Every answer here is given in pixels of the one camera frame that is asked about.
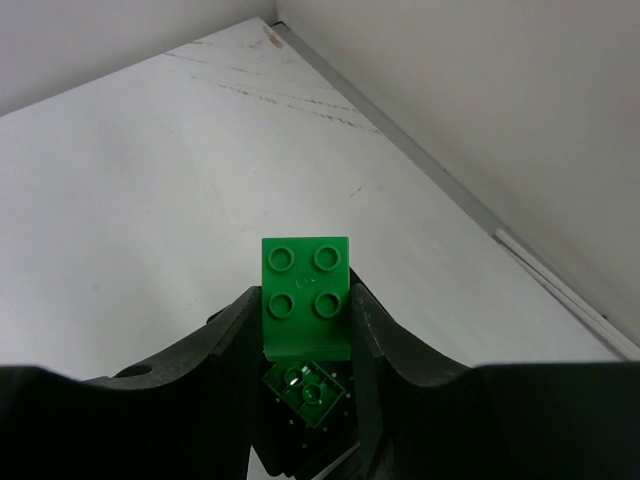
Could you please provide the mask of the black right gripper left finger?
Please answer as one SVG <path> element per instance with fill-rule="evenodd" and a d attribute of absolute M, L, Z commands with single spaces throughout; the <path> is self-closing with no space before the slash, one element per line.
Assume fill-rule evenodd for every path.
<path fill-rule="evenodd" d="M 261 291 L 111 377 L 1 370 L 5 479 L 243 479 L 262 360 Z"/>

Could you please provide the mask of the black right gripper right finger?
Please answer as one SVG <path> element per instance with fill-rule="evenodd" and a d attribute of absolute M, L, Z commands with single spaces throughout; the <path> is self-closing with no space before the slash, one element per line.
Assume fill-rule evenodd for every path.
<path fill-rule="evenodd" d="M 367 479 L 635 479 L 639 366 L 465 366 L 351 280 L 351 361 Z"/>

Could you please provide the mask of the green lime lego stack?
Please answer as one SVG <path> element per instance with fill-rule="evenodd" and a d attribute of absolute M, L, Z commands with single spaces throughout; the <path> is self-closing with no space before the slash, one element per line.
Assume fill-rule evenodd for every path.
<path fill-rule="evenodd" d="M 349 239 L 264 238 L 261 265 L 266 358 L 348 361 Z"/>

